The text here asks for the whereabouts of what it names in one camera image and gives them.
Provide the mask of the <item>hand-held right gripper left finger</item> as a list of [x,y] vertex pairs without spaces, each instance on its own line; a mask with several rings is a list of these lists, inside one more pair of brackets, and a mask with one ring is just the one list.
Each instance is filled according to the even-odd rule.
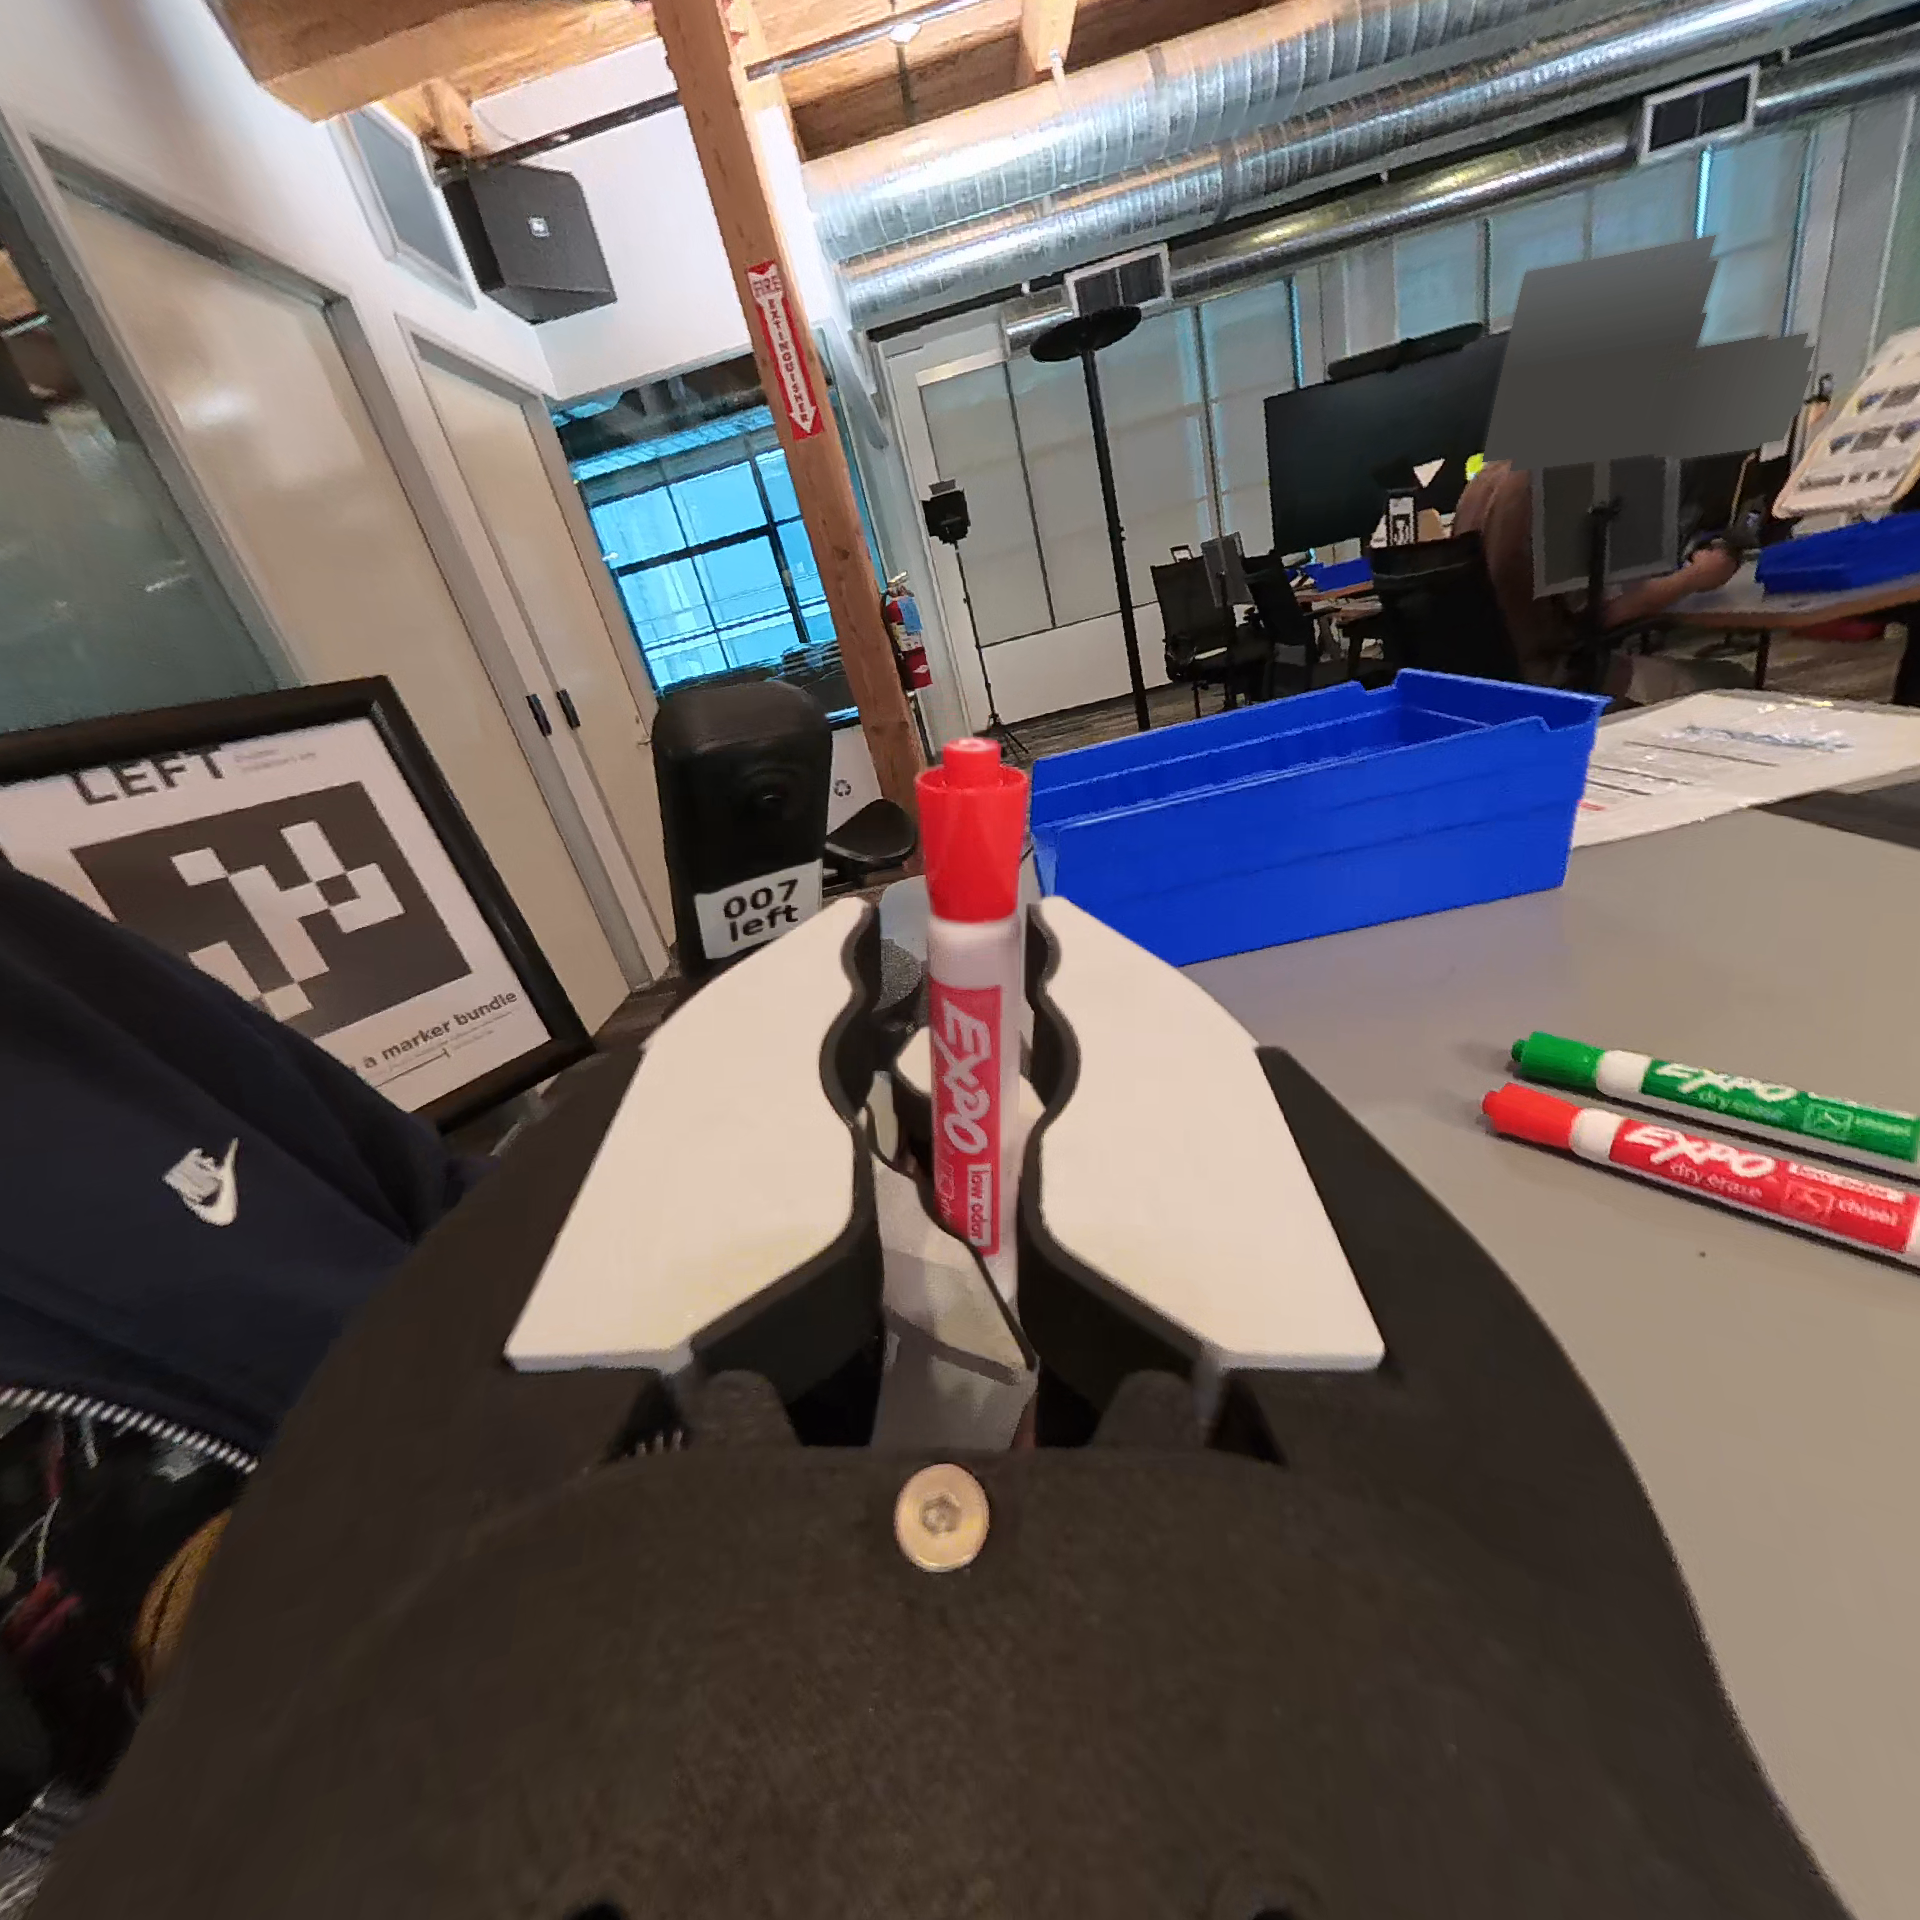
[[877,989],[877,910],[837,902],[658,1026],[507,1335],[513,1370],[832,1377],[877,1334],[860,1131]]

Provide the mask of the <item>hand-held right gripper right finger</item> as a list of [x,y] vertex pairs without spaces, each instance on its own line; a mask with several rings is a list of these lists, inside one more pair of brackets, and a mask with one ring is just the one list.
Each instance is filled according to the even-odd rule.
[[1065,898],[1027,933],[1018,1311],[1045,1367],[1372,1374],[1386,1341],[1252,1034]]

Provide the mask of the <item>red marker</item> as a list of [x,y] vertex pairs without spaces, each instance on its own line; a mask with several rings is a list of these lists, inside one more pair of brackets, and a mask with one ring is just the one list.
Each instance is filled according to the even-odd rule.
[[1480,1103],[1491,1130],[1717,1209],[1918,1266],[1918,1192],[1732,1139],[1580,1107],[1506,1083]]
[[916,785],[928,882],[930,1185],[942,1224],[1018,1289],[1027,1017],[1027,774],[964,737]]

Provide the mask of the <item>large blue plastic bin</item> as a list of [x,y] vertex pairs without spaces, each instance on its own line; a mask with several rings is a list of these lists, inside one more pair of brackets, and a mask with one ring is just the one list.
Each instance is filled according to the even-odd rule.
[[1601,696],[1404,671],[1037,760],[1041,891],[1182,970],[1556,889]]

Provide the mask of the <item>green marker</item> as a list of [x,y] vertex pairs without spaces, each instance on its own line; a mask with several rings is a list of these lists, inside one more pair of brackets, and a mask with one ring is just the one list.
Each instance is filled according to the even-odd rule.
[[1508,1063],[1517,1079],[1572,1097],[1670,1113],[1688,1125],[1714,1121],[1792,1152],[1902,1177],[1918,1170],[1916,1113],[1545,1032],[1515,1041]]

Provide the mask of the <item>black office chair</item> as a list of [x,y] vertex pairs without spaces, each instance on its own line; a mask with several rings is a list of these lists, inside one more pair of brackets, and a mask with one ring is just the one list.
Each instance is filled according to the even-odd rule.
[[872,800],[828,829],[822,889],[828,897],[845,897],[876,885],[882,875],[908,870],[918,847],[918,824],[905,808],[886,799]]
[[1169,682],[1188,689],[1190,718],[1202,718],[1206,689],[1224,712],[1315,690],[1316,627],[1284,561],[1248,561],[1236,541],[1178,546],[1150,582]]

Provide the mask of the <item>framed black white pattern sign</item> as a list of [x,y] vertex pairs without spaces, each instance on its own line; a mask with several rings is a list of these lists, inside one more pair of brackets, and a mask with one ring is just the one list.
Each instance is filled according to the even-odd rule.
[[5,735],[2,847],[445,1135],[593,1055],[384,677]]

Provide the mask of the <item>black floor lamp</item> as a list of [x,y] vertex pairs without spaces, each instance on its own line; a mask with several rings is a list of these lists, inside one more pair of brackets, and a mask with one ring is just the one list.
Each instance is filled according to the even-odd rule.
[[1118,597],[1121,642],[1126,663],[1126,682],[1131,690],[1131,709],[1136,733],[1153,730],[1153,713],[1145,689],[1145,663],[1136,627],[1136,602],[1131,574],[1124,558],[1124,534],[1121,522],[1114,442],[1108,430],[1108,411],[1100,385],[1100,355],[1124,344],[1140,325],[1142,311],[1136,305],[1112,305],[1094,311],[1075,313],[1046,328],[1034,344],[1032,358],[1041,366],[1076,363],[1086,385],[1089,421],[1094,453],[1094,481],[1100,493],[1102,519],[1112,551],[1112,576]]

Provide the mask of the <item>printed paper sheet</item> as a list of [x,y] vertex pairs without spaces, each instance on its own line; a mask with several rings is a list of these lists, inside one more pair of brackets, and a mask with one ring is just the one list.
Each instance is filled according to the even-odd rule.
[[1601,720],[1572,849],[1913,774],[1918,712],[1710,690]]

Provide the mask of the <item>black computer monitor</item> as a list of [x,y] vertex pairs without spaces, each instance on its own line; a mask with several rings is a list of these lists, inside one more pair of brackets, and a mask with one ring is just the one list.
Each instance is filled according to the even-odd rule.
[[1306,553],[1364,541],[1393,494],[1419,494],[1441,464],[1437,506],[1466,490],[1467,459],[1486,453],[1506,334],[1398,359],[1265,400],[1270,546]]

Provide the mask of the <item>small blue bin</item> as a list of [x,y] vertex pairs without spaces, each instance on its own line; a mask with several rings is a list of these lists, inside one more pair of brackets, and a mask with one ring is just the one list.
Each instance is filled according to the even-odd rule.
[[1918,576],[1918,513],[1858,522],[1761,551],[1766,595],[1851,595]]

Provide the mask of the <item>small printed table sign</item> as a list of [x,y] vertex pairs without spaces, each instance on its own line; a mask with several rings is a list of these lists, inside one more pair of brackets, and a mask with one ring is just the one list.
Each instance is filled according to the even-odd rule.
[[1878,519],[1918,478],[1918,328],[1893,334],[1833,407],[1774,502],[1778,522]]

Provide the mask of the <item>black wall speaker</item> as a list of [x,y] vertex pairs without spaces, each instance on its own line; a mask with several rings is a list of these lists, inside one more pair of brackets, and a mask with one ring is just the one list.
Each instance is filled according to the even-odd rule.
[[477,291],[520,321],[547,325],[618,302],[576,176],[499,163],[440,186]]

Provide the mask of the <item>silver air duct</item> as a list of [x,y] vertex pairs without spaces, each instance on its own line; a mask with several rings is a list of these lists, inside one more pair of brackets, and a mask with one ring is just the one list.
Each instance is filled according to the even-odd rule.
[[852,328],[885,329],[1897,9],[1274,6],[811,160],[806,214]]

